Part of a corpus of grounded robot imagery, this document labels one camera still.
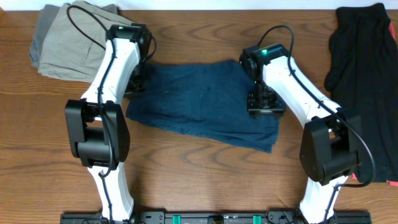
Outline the navy blue shorts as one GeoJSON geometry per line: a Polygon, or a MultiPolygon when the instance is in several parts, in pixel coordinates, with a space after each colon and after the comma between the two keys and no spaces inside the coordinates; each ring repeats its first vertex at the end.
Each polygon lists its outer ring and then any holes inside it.
{"type": "Polygon", "coordinates": [[[279,133],[275,116],[247,111],[254,89],[238,62],[146,66],[149,80],[132,99],[126,117],[179,134],[210,138],[270,153],[279,133]]]}

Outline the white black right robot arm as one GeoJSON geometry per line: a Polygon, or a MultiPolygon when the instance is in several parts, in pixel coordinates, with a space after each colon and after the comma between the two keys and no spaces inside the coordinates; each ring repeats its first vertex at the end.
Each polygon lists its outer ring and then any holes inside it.
{"type": "Polygon", "coordinates": [[[361,164],[360,142],[342,121],[360,127],[360,117],[325,96],[288,57],[282,44],[243,49],[239,62],[254,80],[250,115],[283,115],[290,108],[303,127],[300,162],[308,175],[295,223],[321,223],[333,217],[338,191],[361,164]]]}

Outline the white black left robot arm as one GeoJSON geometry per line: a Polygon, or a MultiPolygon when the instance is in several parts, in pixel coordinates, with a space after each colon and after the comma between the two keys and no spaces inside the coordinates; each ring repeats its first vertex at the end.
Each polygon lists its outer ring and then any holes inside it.
{"type": "Polygon", "coordinates": [[[79,100],[68,100],[65,117],[72,155],[95,180],[102,211],[63,214],[61,223],[134,223],[134,199],[124,161],[130,134],[122,111],[127,90],[139,91],[153,40],[144,24],[112,25],[95,79],[79,100]]]}

